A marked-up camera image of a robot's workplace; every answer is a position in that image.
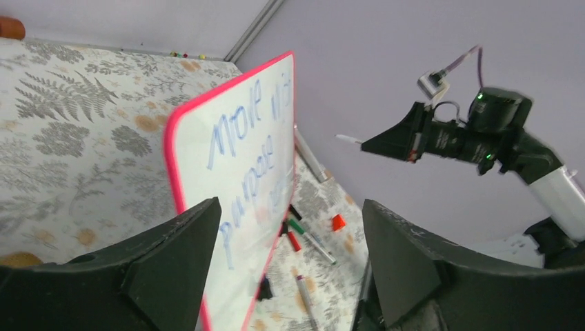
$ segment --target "whiteboard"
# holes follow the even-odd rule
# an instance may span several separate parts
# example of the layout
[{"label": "whiteboard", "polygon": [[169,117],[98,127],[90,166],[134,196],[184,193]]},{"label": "whiteboard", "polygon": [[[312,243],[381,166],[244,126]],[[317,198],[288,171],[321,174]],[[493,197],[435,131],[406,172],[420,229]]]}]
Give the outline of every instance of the whiteboard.
[{"label": "whiteboard", "polygon": [[170,116],[165,158],[177,212],[218,197],[221,221],[201,323],[244,329],[294,190],[295,58],[287,52]]}]

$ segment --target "green marker cap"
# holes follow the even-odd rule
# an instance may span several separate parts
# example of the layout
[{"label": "green marker cap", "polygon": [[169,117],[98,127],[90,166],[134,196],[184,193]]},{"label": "green marker cap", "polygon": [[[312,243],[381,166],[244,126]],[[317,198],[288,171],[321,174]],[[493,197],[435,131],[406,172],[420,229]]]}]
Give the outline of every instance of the green marker cap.
[{"label": "green marker cap", "polygon": [[288,225],[292,226],[301,236],[305,233],[305,230],[294,219],[288,219]]}]

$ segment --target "orange object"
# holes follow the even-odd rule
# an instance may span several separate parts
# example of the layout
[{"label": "orange object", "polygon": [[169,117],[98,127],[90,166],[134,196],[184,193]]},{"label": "orange object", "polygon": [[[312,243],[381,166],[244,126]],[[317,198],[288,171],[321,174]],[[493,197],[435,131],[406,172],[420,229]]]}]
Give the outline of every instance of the orange object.
[{"label": "orange object", "polygon": [[292,248],[295,249],[295,252],[300,251],[301,246],[299,245],[299,242],[298,242],[297,238],[295,237],[295,235],[292,232],[287,232],[286,235],[288,236],[288,240],[290,241]]},{"label": "orange object", "polygon": [[0,16],[0,37],[22,40],[26,35],[24,25],[18,19]]},{"label": "orange object", "polygon": [[335,217],[333,217],[333,222],[331,223],[333,225],[333,231],[343,229],[344,226],[346,226],[346,221],[340,214],[335,215]]},{"label": "orange object", "polygon": [[16,252],[5,257],[0,257],[0,265],[11,268],[24,268],[39,264],[43,264],[43,261],[29,252]]}]

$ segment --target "fern leaf pattern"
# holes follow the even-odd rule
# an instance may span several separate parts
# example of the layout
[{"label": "fern leaf pattern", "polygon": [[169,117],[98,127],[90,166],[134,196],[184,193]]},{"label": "fern leaf pattern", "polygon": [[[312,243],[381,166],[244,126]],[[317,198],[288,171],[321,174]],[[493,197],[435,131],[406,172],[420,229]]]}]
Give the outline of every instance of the fern leaf pattern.
[{"label": "fern leaf pattern", "polygon": [[14,67],[28,68],[26,54],[18,54],[9,58],[0,58],[0,68],[13,71]]},{"label": "fern leaf pattern", "polygon": [[152,153],[150,142],[128,126],[112,130],[112,140],[118,150],[131,152],[136,157]]},{"label": "fern leaf pattern", "polygon": [[23,46],[32,55],[33,61],[38,64],[47,64],[54,57],[71,64],[85,59],[80,51],[56,43],[25,41]]},{"label": "fern leaf pattern", "polygon": [[158,62],[152,55],[123,52],[114,52],[114,54],[118,61],[102,60],[99,64],[90,63],[85,67],[86,72],[130,76],[140,70],[145,77],[150,77],[159,70]]},{"label": "fern leaf pattern", "polygon": [[27,79],[19,80],[27,88],[15,88],[24,97],[17,99],[19,117],[41,119],[59,117],[68,121],[70,119],[79,121],[81,110],[85,118],[93,121],[93,113],[104,118],[103,109],[106,104],[108,102],[116,104],[113,99],[118,99],[118,96],[103,86],[97,78],[92,82],[77,71],[75,73],[79,80],[64,74],[47,72],[59,81],[38,77],[29,72],[25,72]]},{"label": "fern leaf pattern", "polygon": [[57,215],[64,205],[61,195],[43,201],[31,195],[0,200],[0,234],[12,234],[25,220],[44,221]]},{"label": "fern leaf pattern", "polygon": [[79,173],[75,177],[75,195],[69,204],[69,215],[73,215],[75,203],[80,200],[86,200],[91,196],[105,194],[104,190],[100,188],[100,184],[113,184],[115,175],[121,174],[122,167],[133,165],[133,163],[128,163],[128,160],[120,161],[115,159],[105,169],[102,169],[96,163],[92,166],[89,174]]},{"label": "fern leaf pattern", "polygon": [[179,94],[165,99],[164,102],[177,107],[178,105],[181,105],[191,99],[192,99],[191,96],[189,96],[188,94]]},{"label": "fern leaf pattern", "polygon": [[0,183],[9,190],[22,193],[40,192],[47,188],[67,187],[68,164],[46,159],[34,162],[31,148],[20,139],[0,141]]},{"label": "fern leaf pattern", "polygon": [[127,186],[134,189],[137,198],[126,199],[122,210],[128,211],[144,225],[171,215],[174,203],[165,171],[161,170],[155,176],[131,172],[125,180]]},{"label": "fern leaf pattern", "polygon": [[82,157],[85,148],[84,139],[90,134],[89,129],[71,123],[50,122],[41,134],[32,136],[39,142],[37,149],[46,155]]}]

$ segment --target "red object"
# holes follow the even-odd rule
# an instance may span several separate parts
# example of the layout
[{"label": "red object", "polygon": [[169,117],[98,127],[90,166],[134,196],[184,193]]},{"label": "red object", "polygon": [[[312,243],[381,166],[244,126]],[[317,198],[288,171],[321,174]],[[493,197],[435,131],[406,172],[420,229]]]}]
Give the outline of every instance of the red object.
[{"label": "red object", "polygon": [[335,215],[335,217],[333,217],[333,221],[331,223],[333,226],[333,231],[343,229],[344,226],[346,226],[346,221],[344,220],[344,218],[340,214]]},{"label": "red object", "polygon": [[24,25],[18,19],[0,16],[0,38],[22,40],[26,35]]},{"label": "red object", "polygon": [[295,252],[300,251],[301,246],[299,245],[299,242],[298,242],[297,238],[295,237],[295,235],[292,232],[287,232],[286,235],[288,236],[288,240],[290,241],[292,248],[295,249]]}]

